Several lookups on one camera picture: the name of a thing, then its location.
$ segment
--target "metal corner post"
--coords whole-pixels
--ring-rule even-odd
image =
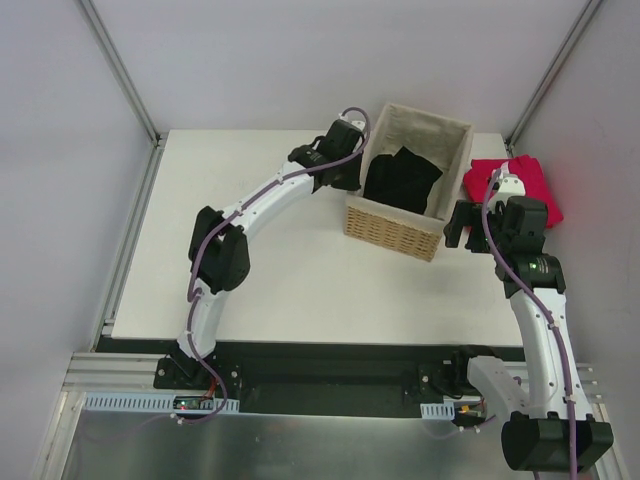
[[[149,140],[151,140],[151,143],[153,145],[157,145],[160,140],[160,133],[149,116],[149,112],[144,106],[144,103],[140,98],[140,94],[129,76],[129,72],[127,72],[115,44],[113,43],[113,40],[111,40],[111,36],[109,35],[104,22],[100,18],[100,14],[98,13],[96,6],[92,0],[75,0],[75,3],[91,29],[91,33],[93,33],[96,43],[104,54],[105,60],[109,64],[109,68],[111,69],[113,76],[120,85],[122,93],[126,97],[127,102],[129,102],[129,105],[140,122],[140,125],[144,128]]]
[[[549,92],[553,82],[567,63],[567,60],[573,53],[576,45],[584,36],[587,28],[591,25],[596,13],[605,1],[606,0],[587,0],[586,4],[578,14],[578,17],[573,22],[573,25],[571,25],[569,32],[558,49],[558,52],[553,57],[551,64],[542,76],[540,83],[536,87],[535,92],[520,115],[520,118],[518,118],[511,134],[507,137],[506,144],[508,151],[513,151],[514,145],[518,142],[526,128],[529,126],[533,114],[542,103],[542,100]]]

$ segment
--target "white wall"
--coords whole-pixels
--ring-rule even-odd
[[[544,164],[566,220],[572,341],[608,395],[618,444],[640,469],[640,2],[610,0],[517,145]]]
[[[0,477],[86,350],[149,145],[70,0],[0,6]]]
[[[385,101],[509,133],[585,0],[96,0],[161,131]]]

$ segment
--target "metal frame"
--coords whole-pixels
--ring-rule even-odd
[[[112,272],[107,295],[103,302],[100,325],[97,328],[95,342],[100,337],[109,335],[113,326],[113,318],[118,309],[127,273],[135,245],[140,233],[144,214],[149,202],[155,176],[157,174],[166,135],[161,135],[149,112],[147,111],[136,87],[131,79],[122,58],[120,57],[109,32],[100,18],[92,0],[74,0],[79,11],[86,20],[94,39],[104,54],[123,95],[141,126],[152,143],[153,151],[142,177],[135,203],[129,215],[128,227],[118,251],[116,265]],[[596,13],[605,0],[587,0],[585,6],[573,23],[563,40],[558,52],[545,71],[535,92],[520,115],[512,133],[506,139],[506,148],[510,156],[514,154],[514,145],[529,126],[531,119],[549,92],[554,80],[567,63],[587,27],[593,22]],[[70,362],[69,370],[60,393],[56,409],[52,417],[45,444],[36,464],[35,478],[59,479],[64,471],[70,453],[73,435],[84,405],[87,392],[158,392],[153,388],[156,366],[161,355],[141,354],[101,354],[77,353]],[[508,368],[521,376],[526,382],[525,364],[508,364]],[[588,365],[578,365],[580,378],[591,389],[590,400],[593,401],[594,414],[597,420],[608,421],[608,414],[603,402],[603,393]],[[191,394],[191,391],[163,390],[163,393]],[[621,461],[616,444],[597,464],[596,470],[600,480],[630,478]]]

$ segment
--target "folded red fabric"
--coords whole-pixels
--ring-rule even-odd
[[[540,162],[538,162],[537,158],[529,155],[521,155],[510,160],[472,160],[471,170],[465,174],[463,183],[469,198],[473,202],[482,201],[491,174],[505,162],[509,162],[509,172],[517,175],[524,182],[527,197],[535,198],[547,204],[549,210],[547,228],[551,228],[564,220],[560,208],[553,200],[547,181],[544,178],[544,172],[540,167]]]

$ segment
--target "basket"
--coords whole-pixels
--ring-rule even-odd
[[[469,169],[473,126],[401,105],[385,105],[367,146],[360,171],[364,185],[371,160],[402,146],[428,159],[443,175],[431,188],[424,214],[347,195],[345,234],[396,252],[431,261],[453,213],[464,173]]]

